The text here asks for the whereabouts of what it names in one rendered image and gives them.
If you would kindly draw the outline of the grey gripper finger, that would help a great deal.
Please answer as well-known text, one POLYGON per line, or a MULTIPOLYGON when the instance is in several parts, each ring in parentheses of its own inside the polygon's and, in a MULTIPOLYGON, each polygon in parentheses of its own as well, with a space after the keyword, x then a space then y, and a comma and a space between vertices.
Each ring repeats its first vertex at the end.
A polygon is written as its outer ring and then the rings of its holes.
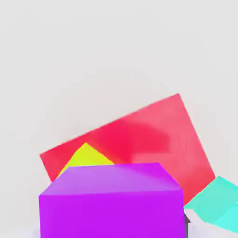
POLYGON ((186 214, 185 217, 185 238, 197 238, 196 216, 195 214, 186 214))

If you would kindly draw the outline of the small purple cube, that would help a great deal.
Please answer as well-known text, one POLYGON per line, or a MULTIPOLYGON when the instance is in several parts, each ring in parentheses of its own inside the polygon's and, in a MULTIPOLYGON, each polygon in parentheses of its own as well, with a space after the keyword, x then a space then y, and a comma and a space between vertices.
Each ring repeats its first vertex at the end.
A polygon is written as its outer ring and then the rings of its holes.
POLYGON ((40 238, 185 238, 183 189, 159 163, 69 167, 39 211, 40 238))

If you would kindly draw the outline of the small turquoise cube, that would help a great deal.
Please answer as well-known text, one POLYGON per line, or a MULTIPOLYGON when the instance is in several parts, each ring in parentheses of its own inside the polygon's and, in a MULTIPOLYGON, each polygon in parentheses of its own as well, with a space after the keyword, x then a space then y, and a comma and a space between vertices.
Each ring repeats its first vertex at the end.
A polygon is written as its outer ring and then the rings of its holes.
POLYGON ((238 234, 238 186, 221 176, 216 177, 184 208, 194 210, 206 223, 238 234))

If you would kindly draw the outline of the small yellow cube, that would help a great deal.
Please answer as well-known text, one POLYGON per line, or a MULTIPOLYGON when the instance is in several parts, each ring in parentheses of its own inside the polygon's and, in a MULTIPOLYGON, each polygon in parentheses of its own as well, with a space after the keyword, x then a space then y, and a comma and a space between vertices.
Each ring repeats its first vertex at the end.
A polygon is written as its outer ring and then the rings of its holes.
POLYGON ((105 155, 98 152, 88 143, 84 143, 69 159, 63 167, 59 175, 61 175, 68 167, 73 166, 95 166, 95 165, 113 165, 105 155))

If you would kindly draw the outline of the large red box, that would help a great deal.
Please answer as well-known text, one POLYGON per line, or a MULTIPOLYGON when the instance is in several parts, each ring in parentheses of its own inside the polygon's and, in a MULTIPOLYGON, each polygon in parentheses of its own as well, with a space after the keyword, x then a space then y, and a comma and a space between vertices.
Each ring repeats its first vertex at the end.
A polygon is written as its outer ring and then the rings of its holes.
POLYGON ((116 164, 160 163, 183 188, 185 203, 215 179, 180 94, 43 152, 40 158, 51 181, 85 143, 116 164))

